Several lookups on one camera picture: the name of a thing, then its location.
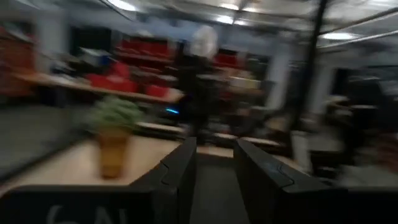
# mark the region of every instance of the white column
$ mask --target white column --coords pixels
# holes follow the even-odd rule
[[[68,53],[69,25],[67,13],[60,8],[36,10],[34,14],[36,38],[36,69],[49,72],[51,58]]]
[[[330,95],[335,79],[335,68],[331,65],[319,65],[315,70],[315,75],[311,94],[309,94],[308,110],[311,114],[323,114],[326,110],[325,101]]]
[[[267,109],[278,110],[285,103],[286,88],[289,81],[289,63],[292,58],[292,45],[283,40],[275,40],[274,55],[269,65],[268,80],[275,82],[266,102]]]

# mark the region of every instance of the desk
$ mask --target desk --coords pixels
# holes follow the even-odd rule
[[[84,90],[84,91],[90,91],[93,93],[105,93],[105,94],[114,94],[118,96],[125,96],[128,98],[132,98],[135,100],[140,100],[140,101],[148,101],[151,103],[160,103],[160,104],[168,104],[168,103],[175,103],[182,97],[182,93],[176,89],[171,88],[167,95],[163,98],[161,97],[155,97],[155,96],[149,96],[145,95],[142,93],[128,93],[128,92],[123,92],[123,91],[116,91],[116,90],[107,90],[105,88],[98,88],[98,87],[92,87],[90,85],[84,84],[84,83],[77,83],[73,81],[69,81],[63,78],[57,78],[53,77],[51,75],[47,75],[44,73],[38,73],[35,75],[18,75],[15,74],[14,77],[16,77],[19,80],[35,84],[35,85],[45,85],[45,86],[62,86],[74,90]]]
[[[155,167],[180,143],[161,139],[134,136],[130,139],[124,175],[119,179],[105,180],[98,173],[98,150],[94,141],[84,141],[61,152],[31,170],[17,176],[0,188],[0,195],[7,190],[28,184],[65,185],[127,185]],[[219,147],[198,147],[198,153],[233,157],[233,151]],[[276,157],[287,165],[301,170],[290,159]]]

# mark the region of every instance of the green plant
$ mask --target green plant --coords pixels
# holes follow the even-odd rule
[[[107,96],[97,104],[88,118],[91,132],[106,128],[123,128],[133,131],[141,117],[138,106],[117,96]]]

